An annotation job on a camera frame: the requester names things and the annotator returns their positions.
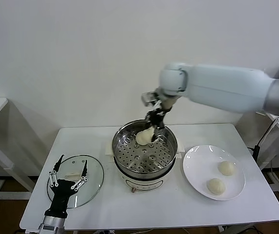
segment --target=cable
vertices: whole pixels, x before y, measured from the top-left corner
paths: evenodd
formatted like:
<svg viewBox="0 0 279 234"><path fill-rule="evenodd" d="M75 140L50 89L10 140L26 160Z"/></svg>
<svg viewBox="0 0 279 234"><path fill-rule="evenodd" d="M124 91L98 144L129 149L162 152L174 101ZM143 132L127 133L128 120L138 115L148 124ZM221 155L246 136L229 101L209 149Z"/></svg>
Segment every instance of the cable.
<svg viewBox="0 0 279 234"><path fill-rule="evenodd" d="M153 229L150 229L150 230L148 230L148 231L143 231L143 232L130 233L130 234L147 233L147 232L150 232L150 231L152 231L152 230L153 230Z"/></svg>
<svg viewBox="0 0 279 234"><path fill-rule="evenodd" d="M239 232L238 234L242 234L242 233L244 233L244 232L246 232L246 231L248 231L248 230L254 230L254 231L257 232L257 234L264 234L263 232L261 232L260 230L258 230L255 226L253 226L253 227L251 227L251 228L247 228L247 229L245 229L244 231Z"/></svg>
<svg viewBox="0 0 279 234"><path fill-rule="evenodd" d="M188 232L187 230L186 230L186 228L182 228L186 233L188 233L188 234L190 234L190 232Z"/></svg>
<svg viewBox="0 0 279 234"><path fill-rule="evenodd" d="M260 138L259 142L257 143L257 146L260 145L261 140L265 137L265 135L267 133L269 133L269 129L272 127L272 125L277 121L277 119L275 119L274 121L271 122L271 124L269 125L269 127L267 128L266 132L262 135L262 137Z"/></svg>
<svg viewBox="0 0 279 234"><path fill-rule="evenodd" d="M17 234L17 233L25 233L25 229L21 229L21 228L19 228L19 229L17 229L16 231L14 231L13 232L13 234Z"/></svg>
<svg viewBox="0 0 279 234"><path fill-rule="evenodd" d="M258 155L260 153L260 144L262 144L265 140L266 137L268 136L269 132L275 127L275 125L279 123L279 117L274 119L271 124L269 125L269 127L267 128L266 132L262 135L262 137L260 138L259 142L257 143L257 145L254 146L254 148L252 149L251 147L248 147L249 149L251 149L253 151L253 159L255 161L257 161L258 159Z"/></svg>

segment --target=white plate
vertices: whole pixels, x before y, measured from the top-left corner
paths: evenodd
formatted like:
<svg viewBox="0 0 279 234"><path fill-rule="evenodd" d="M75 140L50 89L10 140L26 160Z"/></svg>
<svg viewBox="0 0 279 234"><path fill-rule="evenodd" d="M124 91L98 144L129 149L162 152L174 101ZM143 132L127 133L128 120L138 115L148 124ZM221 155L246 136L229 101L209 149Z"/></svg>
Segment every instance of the white plate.
<svg viewBox="0 0 279 234"><path fill-rule="evenodd" d="M236 171L231 176L224 176L218 165L223 161L231 161ZM225 150L213 145L199 145L190 149L183 161L184 173L189 183L202 195L214 200L226 201L240 195L245 187L245 175L240 163ZM222 195L213 194L207 183L210 179L221 179L226 186Z"/></svg>

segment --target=robotic hand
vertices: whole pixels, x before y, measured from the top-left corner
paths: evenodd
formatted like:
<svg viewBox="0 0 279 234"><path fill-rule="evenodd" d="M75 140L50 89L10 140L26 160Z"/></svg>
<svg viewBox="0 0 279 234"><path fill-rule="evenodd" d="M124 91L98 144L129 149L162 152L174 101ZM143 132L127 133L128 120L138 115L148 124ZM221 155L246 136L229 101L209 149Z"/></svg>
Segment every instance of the robotic hand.
<svg viewBox="0 0 279 234"><path fill-rule="evenodd" d="M153 110L147 122L163 128L163 118L179 97L218 109L245 113L264 110L279 115L279 79L263 71L226 66L172 63L160 73L160 86L142 94Z"/></svg>
<svg viewBox="0 0 279 234"><path fill-rule="evenodd" d="M79 188L88 181L87 160L85 161L79 181L73 182L65 179L57 179L57 172L63 156L60 157L53 170L49 172L50 188L54 192L54 198L50 208L44 213L43 223L41 223L37 231L40 234L61 234L64 232L64 222L68 216L66 210L69 198L76 194Z"/></svg>

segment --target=black cable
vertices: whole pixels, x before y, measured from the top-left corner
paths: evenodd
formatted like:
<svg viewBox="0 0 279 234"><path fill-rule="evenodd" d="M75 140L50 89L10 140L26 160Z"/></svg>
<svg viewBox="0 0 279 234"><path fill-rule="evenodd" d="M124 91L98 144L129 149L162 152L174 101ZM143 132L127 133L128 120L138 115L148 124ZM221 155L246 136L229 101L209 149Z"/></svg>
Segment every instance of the black cable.
<svg viewBox="0 0 279 234"><path fill-rule="evenodd" d="M19 229L17 229L16 231L14 231L13 232L13 234L17 234L17 233L25 233L26 232L26 230L25 229L21 229L21 228L19 228Z"/></svg>
<svg viewBox="0 0 279 234"><path fill-rule="evenodd" d="M254 231L257 232L257 234L264 234L263 232L261 232L260 230L258 230L255 226L253 226L253 227L251 227L251 228L247 228L247 229L245 229L244 231L239 232L238 234L242 234L242 233L244 233L244 232L246 232L246 231L248 231L248 230L254 230Z"/></svg>
<svg viewBox="0 0 279 234"><path fill-rule="evenodd" d="M260 143L261 141L264 139L264 137L266 136L266 134L270 131L270 128L272 127L272 125L275 123L275 119L271 122L271 124L269 125L269 127L267 128L266 132L262 135L262 137L260 138L259 142L257 143L257 145L254 146L254 148L252 147L247 147L248 149L253 151L253 159L255 161L257 161L258 155L260 153Z"/></svg>
<svg viewBox="0 0 279 234"><path fill-rule="evenodd" d="M263 232L261 232L260 230L258 230L255 226L253 226L254 230L257 232L257 234L264 234Z"/></svg>
<svg viewBox="0 0 279 234"><path fill-rule="evenodd" d="M267 128L266 132L262 135L261 139L259 140L259 142L257 143L257 146L260 145L261 140L265 137L265 135L268 133L268 131L270 130L271 126L274 124L275 120L273 120L271 122L271 124L269 125L269 127Z"/></svg>

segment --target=cooker handle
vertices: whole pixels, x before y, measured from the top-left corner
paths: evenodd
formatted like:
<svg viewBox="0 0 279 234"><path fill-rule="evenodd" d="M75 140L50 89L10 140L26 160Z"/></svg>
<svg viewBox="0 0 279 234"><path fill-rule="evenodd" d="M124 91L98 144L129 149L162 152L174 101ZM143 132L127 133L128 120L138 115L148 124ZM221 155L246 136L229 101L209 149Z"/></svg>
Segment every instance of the cooker handle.
<svg viewBox="0 0 279 234"><path fill-rule="evenodd" d="M185 153L185 148L182 142L176 138L177 140L177 153L176 153L176 158L182 158L183 154Z"/></svg>

